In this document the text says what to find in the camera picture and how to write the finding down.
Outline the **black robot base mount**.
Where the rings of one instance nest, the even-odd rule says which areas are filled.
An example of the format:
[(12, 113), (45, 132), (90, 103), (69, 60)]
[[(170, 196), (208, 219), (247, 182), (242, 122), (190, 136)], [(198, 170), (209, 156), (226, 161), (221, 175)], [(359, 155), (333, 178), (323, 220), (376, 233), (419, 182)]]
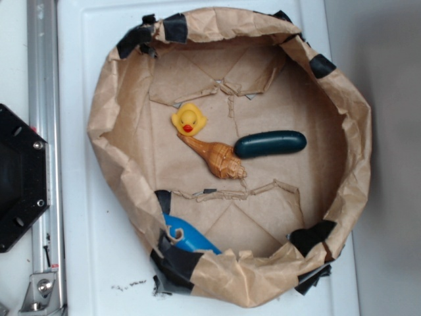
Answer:
[(1, 253), (48, 208), (47, 142), (1, 105)]

